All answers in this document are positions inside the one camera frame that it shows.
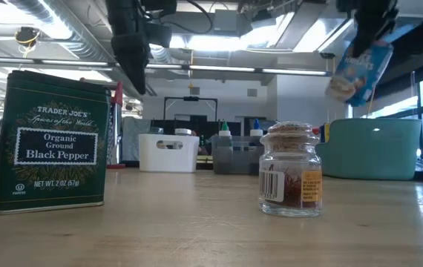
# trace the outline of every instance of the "gray container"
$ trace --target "gray container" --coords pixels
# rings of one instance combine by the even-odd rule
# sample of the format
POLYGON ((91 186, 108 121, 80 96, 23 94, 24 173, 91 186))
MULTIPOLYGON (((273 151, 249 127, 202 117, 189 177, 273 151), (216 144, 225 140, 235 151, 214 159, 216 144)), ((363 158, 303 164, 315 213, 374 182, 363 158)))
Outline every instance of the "gray container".
POLYGON ((259 158, 264 153, 261 136, 213 136, 213 172, 259 175, 259 158))

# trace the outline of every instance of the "jar lid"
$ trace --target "jar lid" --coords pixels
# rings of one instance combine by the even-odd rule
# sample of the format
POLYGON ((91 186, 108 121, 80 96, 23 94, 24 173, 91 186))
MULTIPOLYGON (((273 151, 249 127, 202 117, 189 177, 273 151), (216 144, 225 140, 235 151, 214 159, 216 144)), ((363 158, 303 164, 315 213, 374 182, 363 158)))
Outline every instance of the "jar lid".
POLYGON ((319 138, 312 132, 312 126, 303 122, 278 122, 269 128, 268 134, 261 137, 263 145, 310 144, 315 145, 319 138))
POLYGON ((312 126, 303 122, 278 122, 269 127, 268 133, 308 134, 312 133, 312 126))
POLYGON ((191 136, 191 130, 185 128, 177 128, 175 129, 175 135, 191 136))

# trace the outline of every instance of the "trader joe's label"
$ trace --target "trader joe's label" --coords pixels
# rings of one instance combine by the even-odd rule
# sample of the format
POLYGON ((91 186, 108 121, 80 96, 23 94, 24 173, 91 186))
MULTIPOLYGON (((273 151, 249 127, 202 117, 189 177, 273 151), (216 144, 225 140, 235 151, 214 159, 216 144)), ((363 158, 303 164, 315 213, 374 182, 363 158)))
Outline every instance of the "trader joe's label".
POLYGON ((95 165, 97 133, 19 127, 14 165, 95 165))

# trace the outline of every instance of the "white plastic bin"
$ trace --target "white plastic bin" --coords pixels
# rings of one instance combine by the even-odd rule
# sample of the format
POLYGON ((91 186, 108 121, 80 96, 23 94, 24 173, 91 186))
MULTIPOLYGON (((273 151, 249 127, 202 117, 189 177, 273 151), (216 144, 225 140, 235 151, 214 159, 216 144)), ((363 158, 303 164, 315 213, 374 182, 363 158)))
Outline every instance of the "white plastic bin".
POLYGON ((193 173, 197 167, 197 136, 139 135, 141 171, 193 173))

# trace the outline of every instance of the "glass spice jar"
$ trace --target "glass spice jar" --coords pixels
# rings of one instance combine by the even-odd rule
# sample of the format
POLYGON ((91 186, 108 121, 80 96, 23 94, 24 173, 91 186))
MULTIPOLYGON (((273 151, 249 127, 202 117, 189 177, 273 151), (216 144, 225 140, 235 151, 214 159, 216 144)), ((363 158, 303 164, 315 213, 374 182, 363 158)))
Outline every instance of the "glass spice jar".
POLYGON ((319 138, 312 126, 279 122, 261 138, 259 206, 267 214, 316 217, 322 208, 321 160, 315 153, 319 138))

